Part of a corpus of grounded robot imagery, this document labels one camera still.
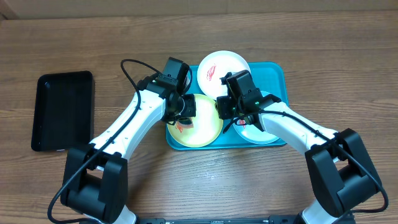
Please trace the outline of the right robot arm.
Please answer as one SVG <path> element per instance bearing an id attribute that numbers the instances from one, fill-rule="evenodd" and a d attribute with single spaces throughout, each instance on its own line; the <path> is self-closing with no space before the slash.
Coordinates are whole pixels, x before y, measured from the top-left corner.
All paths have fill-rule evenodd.
<path id="1" fill-rule="evenodd" d="M 295 223 L 354 223 L 351 215 L 360 211 L 357 205 L 377 193 L 383 196 L 383 206 L 362 212 L 379 213 L 388 207 L 386 190 L 356 131 L 324 128 L 278 97 L 262 96 L 258 89 L 219 96 L 216 109 L 231 124 L 240 120 L 253 124 L 304 155 L 315 201 L 296 216 Z"/>

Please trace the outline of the green and pink sponge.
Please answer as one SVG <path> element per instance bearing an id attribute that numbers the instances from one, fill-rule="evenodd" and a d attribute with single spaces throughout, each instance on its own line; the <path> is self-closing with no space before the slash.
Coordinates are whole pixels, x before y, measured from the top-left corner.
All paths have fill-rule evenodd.
<path id="1" fill-rule="evenodd" d="M 192 129 L 194 127 L 192 118 L 180 119 L 176 122 L 175 127 L 182 132 L 184 129 Z"/>

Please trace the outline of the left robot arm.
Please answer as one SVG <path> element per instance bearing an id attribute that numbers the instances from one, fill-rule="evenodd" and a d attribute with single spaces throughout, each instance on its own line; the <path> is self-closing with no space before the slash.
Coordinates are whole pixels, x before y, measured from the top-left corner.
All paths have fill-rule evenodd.
<path id="1" fill-rule="evenodd" d="M 83 215 L 77 223 L 135 223 L 126 206 L 127 165 L 135 148 L 156 122 L 174 124 L 196 115 L 190 82 L 147 77 L 133 86 L 134 98 L 117 120 L 67 154 L 63 185 L 54 198 Z"/>

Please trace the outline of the green rimmed plate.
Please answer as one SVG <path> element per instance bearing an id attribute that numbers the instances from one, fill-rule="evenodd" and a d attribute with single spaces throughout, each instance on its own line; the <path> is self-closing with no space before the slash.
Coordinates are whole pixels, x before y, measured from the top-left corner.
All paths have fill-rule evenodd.
<path id="1" fill-rule="evenodd" d="M 218 117 L 215 100 L 202 94 L 194 94 L 196 116 L 192 118 L 194 127 L 180 132 L 175 125 L 167 125 L 166 141 L 174 149 L 189 150 L 205 148 L 220 135 L 223 120 Z"/>

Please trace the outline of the white plate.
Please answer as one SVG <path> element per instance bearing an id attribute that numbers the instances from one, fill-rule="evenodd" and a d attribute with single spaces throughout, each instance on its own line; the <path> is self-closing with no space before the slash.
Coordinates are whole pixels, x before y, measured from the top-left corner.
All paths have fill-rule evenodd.
<path id="1" fill-rule="evenodd" d="M 228 89 L 221 84 L 221 78 L 228 72 L 237 73 L 242 70 L 251 71 L 242 56 L 237 53 L 220 50 L 207 55 L 199 64 L 197 82 L 201 91 L 216 100 L 219 96 L 226 96 Z"/>

